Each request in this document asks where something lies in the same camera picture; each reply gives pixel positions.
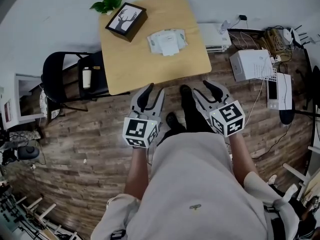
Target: white box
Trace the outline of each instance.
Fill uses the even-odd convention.
[[[239,50],[229,59],[236,82],[274,74],[268,50]]]
[[[228,31],[220,34],[221,23],[199,23],[198,27],[208,52],[224,52],[231,46]]]
[[[292,87],[289,74],[276,73],[277,82],[266,85],[267,107],[272,110],[292,109]]]
[[[155,120],[124,118],[122,137],[130,146],[147,149],[158,132],[159,125]]]
[[[239,101],[234,101],[210,112],[211,125],[224,137],[241,131],[245,127],[245,113]]]

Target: black and white marker cube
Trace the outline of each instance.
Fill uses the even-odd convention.
[[[245,113],[236,100],[210,112],[211,125],[224,137],[241,131],[245,127]]]
[[[158,132],[159,126],[155,120],[124,118],[122,137],[130,146],[147,149]]]

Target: white shoe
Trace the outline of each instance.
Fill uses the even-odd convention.
[[[277,175],[276,174],[274,174],[274,175],[272,175],[271,177],[270,177],[270,179],[268,180],[268,185],[274,185],[275,184],[275,182],[276,182],[276,179],[277,179]]]

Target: wooden floor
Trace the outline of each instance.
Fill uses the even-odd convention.
[[[246,41],[249,48],[255,47],[249,38]],[[163,122],[171,111],[175,111],[178,119],[184,122],[179,94],[181,84],[187,84],[210,95],[202,84],[203,80],[214,80],[227,86],[248,116],[259,93],[261,81],[235,82],[229,56],[236,51],[232,46],[225,53],[210,53],[211,73],[156,85],[156,91],[160,88],[165,88],[166,91]],[[298,49],[288,63],[288,71],[292,75],[293,91],[300,91],[304,86],[300,76],[295,73],[296,69],[303,72],[307,70],[304,53]],[[75,72],[71,70],[68,74],[68,77],[71,77]],[[39,94],[40,90],[35,90],[33,95],[27,98],[28,104],[36,104]],[[97,101],[74,102],[73,106],[87,108],[88,112],[65,110],[64,117],[55,119],[46,127],[42,121],[41,128],[45,139],[41,140],[41,146],[46,165],[37,164],[34,173],[22,162],[8,165],[7,173],[14,191],[27,195],[29,203],[43,194],[44,201],[40,211],[56,203],[57,206],[48,218],[69,230],[77,231],[84,239],[89,239],[105,212],[107,200],[121,193],[124,188],[132,148],[125,144],[121,134],[133,94],[134,92],[131,95],[105,97]],[[294,96],[293,99],[296,107],[301,109],[305,102],[304,95]],[[264,83],[251,118],[243,131],[253,158],[267,152],[288,129],[281,124],[279,112],[267,109],[266,103]],[[156,142],[160,141],[167,130],[168,127],[164,124]],[[311,135],[312,120],[307,116],[295,115],[286,136],[269,153],[255,160],[260,176],[268,180],[271,175],[277,174],[276,183],[281,190],[285,190],[291,183],[298,183],[296,178],[283,169],[282,164],[288,163],[303,172]],[[150,159],[153,151],[154,148],[151,148]]]

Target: electronic device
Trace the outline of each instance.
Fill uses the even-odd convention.
[[[219,33],[223,24],[221,23],[199,23],[206,50],[208,53],[224,52],[231,46],[228,31]]]
[[[297,42],[299,45],[301,45],[301,40],[300,40],[300,36],[299,34],[297,33],[297,31],[295,31],[294,29],[290,29],[290,33],[291,33],[291,36],[293,38],[293,40],[295,42]]]
[[[230,25],[231,25],[230,21],[229,21],[229,20],[225,20],[225,21],[222,23],[221,27],[218,29],[219,34],[220,34],[220,35],[223,35],[224,32],[226,32],[226,31],[228,30],[228,28],[230,27]]]
[[[282,38],[282,41],[283,41],[283,44],[286,45],[286,46],[289,46],[292,44],[294,38],[292,37],[291,35],[291,31],[289,31],[288,29],[284,28],[284,29],[279,29],[278,30],[281,38]]]
[[[276,74],[277,81],[268,81],[266,85],[267,107],[272,110],[291,110],[291,76],[283,73]]]
[[[268,50],[239,50],[229,59],[236,82],[249,79],[277,81]]]

